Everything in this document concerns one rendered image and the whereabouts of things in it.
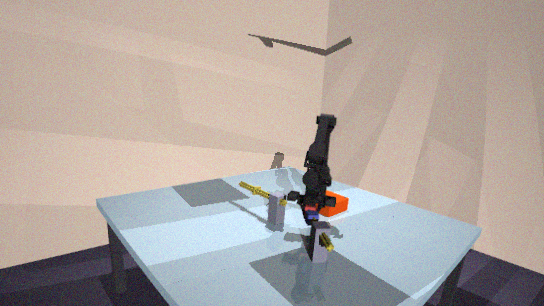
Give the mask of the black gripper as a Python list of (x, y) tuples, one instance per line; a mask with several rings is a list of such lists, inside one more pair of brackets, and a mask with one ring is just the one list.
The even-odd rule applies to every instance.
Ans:
[[(312, 187), (311, 189), (316, 191), (317, 188), (318, 188), (318, 189), (320, 189), (320, 193), (321, 193), (321, 183), (318, 183), (315, 187)], [(297, 201), (297, 204), (299, 204), (301, 209), (302, 209), (303, 216), (304, 216), (304, 219), (305, 219), (305, 207), (306, 207), (306, 205), (303, 204), (303, 200), (304, 200), (304, 195), (300, 195), (300, 192), (297, 192), (297, 191), (290, 191), (288, 196), (287, 196), (287, 201), (292, 201), (292, 202)], [(329, 206), (329, 207), (335, 207), (336, 197), (335, 196), (326, 196), (326, 198), (322, 198), (321, 203), (318, 204), (316, 212), (319, 213), (320, 209), (322, 207), (325, 207), (325, 205)]]

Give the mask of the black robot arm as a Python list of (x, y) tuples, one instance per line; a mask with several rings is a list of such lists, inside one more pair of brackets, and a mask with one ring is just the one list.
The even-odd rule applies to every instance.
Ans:
[[(308, 169), (302, 178), (304, 185), (308, 187), (304, 195), (303, 204), (310, 206), (321, 203), (322, 198), (326, 198), (327, 196), (325, 195), (326, 188), (331, 186), (328, 158), (330, 136), (331, 131), (336, 125), (336, 117), (333, 114), (321, 113), (320, 116), (317, 116), (316, 124), (318, 124), (318, 129), (315, 141), (310, 145), (304, 162), (304, 167), (308, 167)], [(311, 189), (318, 183), (321, 183), (321, 193), (318, 188), (316, 191)]]

